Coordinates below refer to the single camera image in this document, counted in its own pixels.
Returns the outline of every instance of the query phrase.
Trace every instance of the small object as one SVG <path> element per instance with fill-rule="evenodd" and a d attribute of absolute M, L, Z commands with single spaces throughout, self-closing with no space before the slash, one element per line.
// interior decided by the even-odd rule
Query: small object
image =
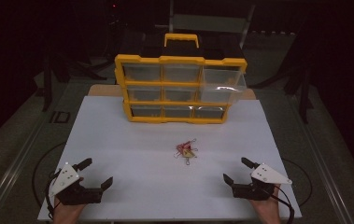
<path fill-rule="evenodd" d="M 178 158 L 180 155 L 182 155 L 183 158 L 186 159 L 186 164 L 190 165 L 189 158 L 197 158 L 197 156 L 193 153 L 193 151 L 198 151 L 197 148 L 191 148 L 191 143 L 195 142 L 196 139 L 192 139 L 191 141 L 179 144 L 176 146 L 177 148 L 177 153 L 174 154 L 175 158 Z"/>

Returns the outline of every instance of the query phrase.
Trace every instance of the storage drawer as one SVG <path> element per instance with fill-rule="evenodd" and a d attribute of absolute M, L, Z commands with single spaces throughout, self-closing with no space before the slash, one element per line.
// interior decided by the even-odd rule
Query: storage drawer
<path fill-rule="evenodd" d="M 194 117 L 197 119 L 222 119 L 226 107 L 197 106 L 194 109 Z"/>
<path fill-rule="evenodd" d="M 204 69 L 202 82 L 205 84 L 236 85 L 241 77 L 241 71 Z"/>
<path fill-rule="evenodd" d="M 200 66 L 188 63 L 170 63 L 163 66 L 163 80 L 173 82 L 196 82 Z"/>
<path fill-rule="evenodd" d="M 159 105 L 131 105 L 133 117 L 160 117 L 162 108 Z"/>
<path fill-rule="evenodd" d="M 122 66 L 128 81 L 160 81 L 159 64 L 124 63 Z"/>
<path fill-rule="evenodd" d="M 163 111 L 166 118 L 190 118 L 192 107 L 165 105 Z"/>
<path fill-rule="evenodd" d="M 130 101 L 160 101 L 162 88 L 153 86 L 127 86 Z"/>
<path fill-rule="evenodd" d="M 195 87 L 163 87 L 165 101 L 193 102 L 196 96 Z"/>

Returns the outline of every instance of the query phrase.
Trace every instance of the yellow storage organizer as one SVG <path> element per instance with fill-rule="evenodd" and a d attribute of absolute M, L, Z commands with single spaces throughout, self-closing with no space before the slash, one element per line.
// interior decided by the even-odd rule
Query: yellow storage organizer
<path fill-rule="evenodd" d="M 211 47 L 201 49 L 197 35 L 166 34 L 154 50 L 161 55 L 132 54 L 131 49 L 145 47 L 145 43 L 140 46 L 144 40 L 135 40 L 128 43 L 135 46 L 125 47 L 127 53 L 122 47 L 115 59 L 129 121 L 222 123 L 227 119 L 230 106 L 246 88 L 244 57 L 214 58 Z M 229 54 L 242 56 L 233 50 Z"/>

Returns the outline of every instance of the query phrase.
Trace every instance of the clear plastic drawer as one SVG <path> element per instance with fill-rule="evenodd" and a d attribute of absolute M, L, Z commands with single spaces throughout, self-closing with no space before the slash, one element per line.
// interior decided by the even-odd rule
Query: clear plastic drawer
<path fill-rule="evenodd" d="M 165 101 L 193 102 L 197 88 L 195 87 L 163 87 Z"/>
<path fill-rule="evenodd" d="M 133 117 L 160 117 L 162 108 L 159 105 L 131 105 Z"/>
<path fill-rule="evenodd" d="M 160 81 L 160 65 L 151 63 L 124 63 L 123 70 L 126 80 Z"/>
<path fill-rule="evenodd" d="M 186 63 L 170 63 L 163 66 L 163 80 L 173 82 L 196 82 L 200 66 Z"/>
<path fill-rule="evenodd" d="M 160 101 L 162 88 L 159 86 L 127 86 L 130 101 Z"/>

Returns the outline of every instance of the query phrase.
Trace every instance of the table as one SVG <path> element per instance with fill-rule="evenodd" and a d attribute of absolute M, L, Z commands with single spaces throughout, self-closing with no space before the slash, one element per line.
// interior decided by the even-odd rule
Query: table
<path fill-rule="evenodd" d="M 241 100 L 231 107 L 224 124 L 133 123 L 122 111 L 122 98 L 86 96 L 58 168 L 92 158 L 79 172 L 86 188 L 99 188 L 113 176 L 114 183 L 99 204 L 88 205 L 82 220 L 180 221 L 242 220 L 256 218 L 246 200 L 233 198 L 223 181 L 248 184 L 250 170 L 241 157 L 265 162 L 287 175 L 261 103 Z M 174 158 L 176 145 L 196 138 L 197 158 L 186 165 Z M 287 193 L 301 217 L 291 186 Z M 49 220 L 46 203 L 38 215 Z M 281 217 L 288 207 L 280 205 Z"/>

